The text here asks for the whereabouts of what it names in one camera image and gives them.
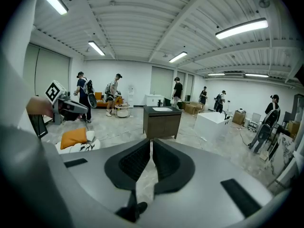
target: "white t-shirt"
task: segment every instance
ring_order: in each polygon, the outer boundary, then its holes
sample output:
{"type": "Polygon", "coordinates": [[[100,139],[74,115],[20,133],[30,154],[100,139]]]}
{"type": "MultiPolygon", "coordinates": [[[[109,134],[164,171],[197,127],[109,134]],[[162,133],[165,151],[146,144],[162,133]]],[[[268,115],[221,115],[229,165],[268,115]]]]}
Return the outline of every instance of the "white t-shirt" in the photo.
{"type": "Polygon", "coordinates": [[[113,90],[114,90],[114,94],[116,94],[117,91],[117,87],[118,87],[118,82],[114,79],[111,84],[111,86],[113,86],[113,90]]]}
{"type": "Polygon", "coordinates": [[[218,103],[220,103],[221,105],[224,104],[223,100],[225,100],[225,94],[221,93],[220,95],[220,100],[218,101],[218,103]]]}

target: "dark wooden cabinet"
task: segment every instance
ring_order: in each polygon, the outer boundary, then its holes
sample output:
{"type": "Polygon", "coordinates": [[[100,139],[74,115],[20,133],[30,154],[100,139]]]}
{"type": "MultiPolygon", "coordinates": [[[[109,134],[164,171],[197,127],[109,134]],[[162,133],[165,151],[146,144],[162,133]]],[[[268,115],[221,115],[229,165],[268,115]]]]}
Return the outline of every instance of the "dark wooden cabinet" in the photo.
{"type": "Polygon", "coordinates": [[[181,121],[180,117],[181,112],[156,112],[151,114],[144,110],[143,132],[149,139],[169,136],[176,138],[181,121]]]}

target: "man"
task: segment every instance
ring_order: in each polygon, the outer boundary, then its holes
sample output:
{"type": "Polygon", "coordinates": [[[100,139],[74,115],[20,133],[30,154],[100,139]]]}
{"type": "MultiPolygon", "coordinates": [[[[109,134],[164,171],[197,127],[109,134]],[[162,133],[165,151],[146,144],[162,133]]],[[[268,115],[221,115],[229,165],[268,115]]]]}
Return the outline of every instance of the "man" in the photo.
{"type": "Polygon", "coordinates": [[[108,105],[106,106],[106,115],[111,117],[111,111],[115,109],[115,97],[114,95],[117,92],[118,80],[122,78],[120,74],[116,74],[115,79],[110,83],[109,93],[107,97],[108,105]]]}
{"type": "Polygon", "coordinates": [[[91,105],[87,99],[87,94],[84,92],[83,87],[85,86],[86,77],[83,72],[79,72],[77,75],[78,82],[77,82],[77,90],[75,91],[74,95],[78,95],[79,93],[79,103],[85,105],[88,108],[86,114],[82,115],[81,121],[87,120],[88,123],[91,123],[91,105]]]}
{"type": "Polygon", "coordinates": [[[257,130],[256,132],[256,136],[255,138],[252,140],[252,142],[248,145],[249,146],[249,149],[251,149],[255,144],[256,142],[258,141],[259,139],[259,135],[260,135],[260,140],[259,143],[255,149],[253,150],[253,153],[258,153],[259,149],[263,146],[263,143],[264,141],[266,141],[266,139],[268,138],[269,134],[271,133],[271,130],[273,129],[274,127],[274,123],[276,123],[279,118],[280,118],[280,113],[281,113],[281,110],[280,110],[280,107],[278,105],[279,103],[279,96],[278,95],[273,95],[271,96],[272,98],[272,102],[269,103],[268,107],[266,108],[265,110],[265,113],[267,114],[267,118],[265,117],[265,119],[262,121],[262,124],[260,125],[259,129],[257,130]],[[276,112],[270,114],[270,116],[268,116],[268,113],[270,113],[272,110],[277,110],[277,114],[276,112]],[[270,129],[270,132],[267,133],[265,132],[264,133],[264,136],[263,136],[263,133],[260,133],[260,130],[261,130],[261,127],[266,124],[268,125],[268,129],[270,129]]]}
{"type": "Polygon", "coordinates": [[[174,79],[174,81],[175,81],[175,86],[174,86],[174,91],[173,91],[173,95],[172,95],[172,99],[173,99],[174,103],[172,104],[172,106],[179,109],[179,107],[177,106],[177,103],[181,99],[182,84],[180,83],[179,77],[176,77],[174,79]]]}
{"type": "Polygon", "coordinates": [[[208,99],[206,89],[207,87],[205,86],[204,90],[200,93],[200,102],[204,105],[206,104],[206,99],[208,99]]]}
{"type": "Polygon", "coordinates": [[[225,94],[226,94],[226,91],[223,90],[222,93],[219,95],[218,106],[216,108],[216,112],[222,113],[222,111],[223,111],[223,104],[226,102],[226,100],[225,100],[225,94]]]}

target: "white ceiling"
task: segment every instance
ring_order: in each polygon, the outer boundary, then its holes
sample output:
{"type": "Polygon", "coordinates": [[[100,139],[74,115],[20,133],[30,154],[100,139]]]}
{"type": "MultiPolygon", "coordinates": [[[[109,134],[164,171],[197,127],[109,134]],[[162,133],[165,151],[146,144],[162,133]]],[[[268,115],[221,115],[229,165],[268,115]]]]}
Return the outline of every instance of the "white ceiling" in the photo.
{"type": "Polygon", "coordinates": [[[168,65],[208,77],[211,72],[269,73],[293,81],[302,58],[302,39],[279,0],[263,9],[260,0],[62,0],[59,15],[38,0],[36,28],[85,59],[127,59],[168,65]],[[239,23],[267,18],[269,28],[219,40],[215,33],[239,23]],[[94,40],[106,53],[88,45],[94,40]]]}

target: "black pants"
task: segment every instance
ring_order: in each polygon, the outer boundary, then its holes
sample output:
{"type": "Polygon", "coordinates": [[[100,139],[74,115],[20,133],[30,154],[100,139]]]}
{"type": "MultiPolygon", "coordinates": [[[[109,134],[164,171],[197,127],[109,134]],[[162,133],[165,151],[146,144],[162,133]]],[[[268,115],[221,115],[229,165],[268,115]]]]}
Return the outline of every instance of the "black pants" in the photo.
{"type": "Polygon", "coordinates": [[[219,113],[222,113],[223,111],[223,105],[218,103],[218,106],[217,106],[217,109],[216,109],[216,112],[219,112],[219,113]]]}
{"type": "Polygon", "coordinates": [[[79,98],[79,103],[85,105],[88,108],[87,113],[82,115],[82,119],[90,120],[91,119],[91,106],[89,104],[87,96],[86,97],[80,97],[79,98]]]}

